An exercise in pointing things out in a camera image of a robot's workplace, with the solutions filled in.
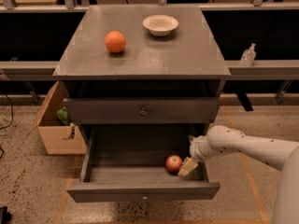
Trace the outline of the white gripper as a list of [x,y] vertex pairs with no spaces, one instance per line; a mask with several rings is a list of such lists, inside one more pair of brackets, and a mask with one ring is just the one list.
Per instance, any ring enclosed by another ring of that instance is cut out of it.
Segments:
[[215,150],[208,143],[206,136],[194,137],[193,135],[188,135],[188,140],[190,143],[189,152],[191,158],[186,157],[179,168],[178,175],[182,177],[194,171],[199,161],[206,161],[215,155]]

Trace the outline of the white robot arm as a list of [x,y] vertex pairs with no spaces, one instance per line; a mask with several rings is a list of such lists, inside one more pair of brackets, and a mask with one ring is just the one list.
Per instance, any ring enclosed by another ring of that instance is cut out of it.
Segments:
[[299,224],[299,143],[245,135],[226,126],[213,126],[206,135],[189,136],[190,157],[178,171],[189,175],[201,161],[242,153],[281,172],[272,224]]

